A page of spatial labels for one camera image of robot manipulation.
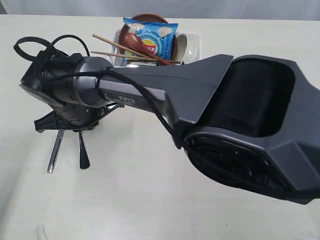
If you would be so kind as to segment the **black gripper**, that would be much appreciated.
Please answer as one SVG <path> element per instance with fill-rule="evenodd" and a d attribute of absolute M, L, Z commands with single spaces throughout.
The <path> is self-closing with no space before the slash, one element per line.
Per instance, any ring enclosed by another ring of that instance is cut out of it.
<path fill-rule="evenodd" d="M 109 102 L 99 108 L 68 103 L 64 107 L 56 108 L 35 120 L 34 127 L 38 133 L 46 130 L 71 130 L 74 132 L 91 130 L 98 126 L 104 117 L 123 107 L 123 104 L 116 102 Z"/>

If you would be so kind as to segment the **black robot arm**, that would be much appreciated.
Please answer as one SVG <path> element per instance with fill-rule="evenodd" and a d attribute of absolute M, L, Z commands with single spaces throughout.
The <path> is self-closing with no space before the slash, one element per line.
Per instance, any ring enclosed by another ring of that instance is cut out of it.
<path fill-rule="evenodd" d="M 107 107 L 154 113 L 206 177 L 307 204 L 320 197 L 320 91 L 296 62 L 218 54 L 193 63 L 115 67 L 41 51 L 20 82 L 48 104 L 39 132 L 85 130 Z"/>

